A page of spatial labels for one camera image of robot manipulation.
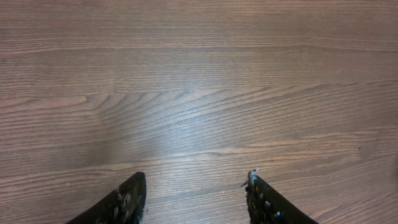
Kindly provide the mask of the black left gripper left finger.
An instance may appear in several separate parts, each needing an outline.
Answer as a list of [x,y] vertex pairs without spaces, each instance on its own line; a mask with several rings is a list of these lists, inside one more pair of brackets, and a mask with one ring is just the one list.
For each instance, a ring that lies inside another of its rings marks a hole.
[[136,172],[67,224],[142,224],[146,195],[146,175]]

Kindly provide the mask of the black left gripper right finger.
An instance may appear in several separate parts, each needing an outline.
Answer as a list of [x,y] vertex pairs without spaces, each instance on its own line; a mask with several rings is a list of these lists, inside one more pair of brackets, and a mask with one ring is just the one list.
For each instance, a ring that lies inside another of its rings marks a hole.
[[318,224],[260,178],[258,170],[250,170],[242,185],[250,224]]

